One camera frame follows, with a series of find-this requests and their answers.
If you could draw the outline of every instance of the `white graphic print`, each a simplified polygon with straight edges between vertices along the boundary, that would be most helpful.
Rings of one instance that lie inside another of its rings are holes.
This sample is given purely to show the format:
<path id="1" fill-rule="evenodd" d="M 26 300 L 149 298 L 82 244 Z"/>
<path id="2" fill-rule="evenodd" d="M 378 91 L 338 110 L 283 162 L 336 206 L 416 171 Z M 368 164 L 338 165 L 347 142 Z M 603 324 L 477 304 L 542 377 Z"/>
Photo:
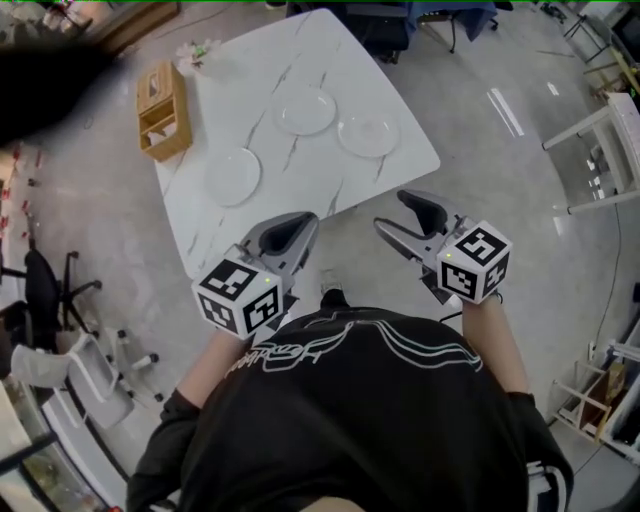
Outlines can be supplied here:
<path id="1" fill-rule="evenodd" d="M 318 318 L 306 327 L 322 320 L 331 321 L 335 316 L 336 313 L 331 318 Z M 403 336 L 384 320 L 358 320 L 348 322 L 342 331 L 334 336 L 319 338 L 305 345 L 276 345 L 268 341 L 262 342 L 240 358 L 227 374 L 237 368 L 253 366 L 258 361 L 262 361 L 262 370 L 266 373 L 291 370 L 307 359 L 310 359 L 312 364 L 316 364 L 324 354 L 339 347 L 356 324 L 376 327 L 391 352 L 418 368 L 433 370 L 450 364 L 467 364 L 476 372 L 482 368 L 480 356 L 471 353 L 459 343 L 447 343 L 435 347 L 425 346 Z"/>

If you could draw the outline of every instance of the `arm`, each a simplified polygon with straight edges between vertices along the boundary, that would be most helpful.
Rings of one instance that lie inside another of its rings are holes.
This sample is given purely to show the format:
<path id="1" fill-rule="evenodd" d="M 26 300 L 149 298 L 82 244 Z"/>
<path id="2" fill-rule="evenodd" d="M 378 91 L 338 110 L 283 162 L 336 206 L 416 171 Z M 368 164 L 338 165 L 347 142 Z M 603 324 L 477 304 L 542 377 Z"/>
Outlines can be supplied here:
<path id="1" fill-rule="evenodd" d="M 495 295 L 482 304 L 464 303 L 462 333 L 507 393 L 529 392 L 520 351 Z"/>
<path id="2" fill-rule="evenodd" d="M 202 409 L 227 370 L 246 349 L 247 343 L 225 331 L 217 331 L 187 376 L 178 384 L 178 392 L 198 409 Z"/>
<path id="3" fill-rule="evenodd" d="M 227 370 L 246 350 L 246 343 L 217 331 L 164 404 L 160 426 L 149 439 L 127 485 L 127 510 L 148 510 L 149 505 L 180 488 L 180 471 L 196 431 L 200 409 Z"/>

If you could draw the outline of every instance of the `cable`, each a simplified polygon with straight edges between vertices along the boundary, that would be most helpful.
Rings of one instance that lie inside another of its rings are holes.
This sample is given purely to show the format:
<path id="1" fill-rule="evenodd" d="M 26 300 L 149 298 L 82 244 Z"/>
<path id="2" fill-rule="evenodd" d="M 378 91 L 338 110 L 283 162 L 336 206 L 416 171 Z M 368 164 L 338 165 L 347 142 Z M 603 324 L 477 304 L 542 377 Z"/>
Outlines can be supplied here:
<path id="1" fill-rule="evenodd" d="M 618 205 L 613 205 L 616 209 L 616 220 L 618 222 L 618 254 L 616 255 L 616 263 L 613 266 L 613 279 L 611 280 L 611 289 L 609 290 L 609 298 L 607 299 L 607 305 L 604 308 L 604 313 L 602 314 L 602 319 L 600 320 L 600 325 L 598 325 L 598 331 L 596 332 L 595 344 L 598 344 L 598 338 L 600 338 L 600 331 L 602 329 L 602 325 L 604 324 L 605 318 L 607 318 L 607 312 L 609 311 L 609 306 L 611 305 L 611 298 L 613 297 L 613 290 L 616 287 L 616 279 L 618 277 L 618 263 L 620 262 L 620 254 L 622 253 L 622 227 L 620 226 L 620 213 L 618 212 Z M 570 396 L 567 398 L 562 405 L 558 408 L 558 410 L 564 408 L 572 399 L 575 397 Z M 547 423 L 548 426 L 553 425 L 557 421 L 557 418 L 551 419 Z"/>
<path id="2" fill-rule="evenodd" d="M 603 445 L 603 444 L 601 444 L 601 445 L 600 445 L 600 447 L 599 447 L 595 452 L 593 452 L 593 454 L 591 455 L 591 457 L 589 457 L 589 458 L 587 459 L 587 461 L 586 461 L 582 466 L 580 466 L 576 471 L 574 471 L 573 476 L 576 476 L 578 473 L 580 473 L 580 471 L 582 471 L 582 468 L 584 468 L 587 464 L 589 464 L 589 462 L 591 462 L 591 459 L 593 459 L 593 458 L 598 454 L 598 452 L 599 452 L 600 450 L 602 450 L 602 447 L 603 447 L 603 446 L 604 446 L 604 445 Z"/>
<path id="3" fill-rule="evenodd" d="M 613 297 L 613 290 L 616 287 L 616 278 L 618 277 L 618 263 L 620 262 L 620 254 L 622 253 L 622 228 L 620 227 L 620 214 L 618 213 L 618 205 L 613 205 L 616 209 L 616 220 L 618 221 L 618 254 L 616 255 L 616 264 L 613 267 L 613 279 L 611 281 L 611 290 L 609 290 L 609 298 L 607 299 L 607 305 L 604 308 L 604 314 L 602 315 L 602 320 L 600 320 L 600 325 L 598 326 L 598 331 L 596 332 L 595 344 L 598 344 L 598 338 L 600 338 L 600 330 L 602 329 L 602 325 L 604 324 L 604 319 L 607 317 L 607 312 L 609 311 L 609 306 L 611 305 L 611 297 Z"/>
<path id="4" fill-rule="evenodd" d="M 504 298 L 502 297 L 502 294 L 500 292 L 494 292 L 494 293 L 495 295 L 498 296 L 498 299 L 500 299 L 500 304 L 502 304 L 504 302 Z M 438 323 L 443 323 L 446 320 L 451 320 L 452 318 L 460 316 L 461 314 L 462 314 L 462 311 L 458 311 L 456 313 L 452 313 L 451 315 L 443 316 L 440 320 L 438 320 Z"/>
<path id="5" fill-rule="evenodd" d="M 222 8 L 222 9 L 220 9 L 218 12 L 215 12 L 215 13 L 213 13 L 213 14 L 210 14 L 209 16 L 205 16 L 204 18 L 200 18 L 199 20 L 191 21 L 191 22 L 189 22 L 189 23 L 185 23 L 184 25 L 180 25 L 179 27 L 175 27 L 175 28 L 172 28 L 172 29 L 170 29 L 170 30 L 167 30 L 165 33 L 160 34 L 159 36 L 154 37 L 154 40 L 160 39 L 160 38 L 162 38 L 162 37 L 164 37 L 164 36 L 166 36 L 166 35 L 172 34 L 173 32 L 176 32 L 176 31 L 181 30 L 181 29 L 183 29 L 183 28 L 190 27 L 191 25 L 195 25 L 196 23 L 200 23 L 200 22 L 202 22 L 202 21 L 206 21 L 206 20 L 210 20 L 211 18 L 215 18 L 216 16 L 218 16 L 218 15 L 220 15 L 220 14 L 224 13 L 224 12 L 227 12 L 227 11 L 228 11 L 229 9 L 231 9 L 231 7 L 233 7 L 234 5 L 235 5 L 235 3 L 234 3 L 234 2 L 231 2 L 229 5 L 227 5 L 227 6 L 223 7 L 223 8 Z"/>

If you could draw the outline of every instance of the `white plate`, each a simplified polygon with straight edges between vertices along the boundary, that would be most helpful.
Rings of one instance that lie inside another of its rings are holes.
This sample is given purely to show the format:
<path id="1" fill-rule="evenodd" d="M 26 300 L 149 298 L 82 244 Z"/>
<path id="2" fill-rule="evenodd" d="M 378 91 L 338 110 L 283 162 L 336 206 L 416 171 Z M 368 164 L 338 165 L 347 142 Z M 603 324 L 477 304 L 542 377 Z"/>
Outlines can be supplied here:
<path id="1" fill-rule="evenodd" d="M 379 157 L 396 147 L 400 132 L 390 116 L 373 112 L 345 116 L 338 123 L 338 138 L 358 156 Z"/>
<path id="2" fill-rule="evenodd" d="M 281 93 L 273 103 L 275 123 L 293 135 L 324 130 L 336 116 L 336 102 L 315 87 L 300 86 Z"/>
<path id="3" fill-rule="evenodd" d="M 260 183 L 260 161 L 245 148 L 216 153 L 205 177 L 206 188 L 220 206 L 235 206 L 247 199 Z"/>

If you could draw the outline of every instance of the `black t-shirt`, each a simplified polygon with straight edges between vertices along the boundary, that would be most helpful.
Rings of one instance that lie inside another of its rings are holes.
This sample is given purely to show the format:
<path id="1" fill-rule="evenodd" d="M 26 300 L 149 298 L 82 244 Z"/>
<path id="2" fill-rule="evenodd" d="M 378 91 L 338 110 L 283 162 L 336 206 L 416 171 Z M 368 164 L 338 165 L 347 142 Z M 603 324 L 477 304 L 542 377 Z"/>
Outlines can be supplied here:
<path id="1" fill-rule="evenodd" d="M 533 399 L 506 394 L 453 329 L 389 311 L 319 312 L 249 350 L 199 411 L 165 405 L 129 484 L 136 512 L 527 509 L 527 463 L 572 474 Z"/>

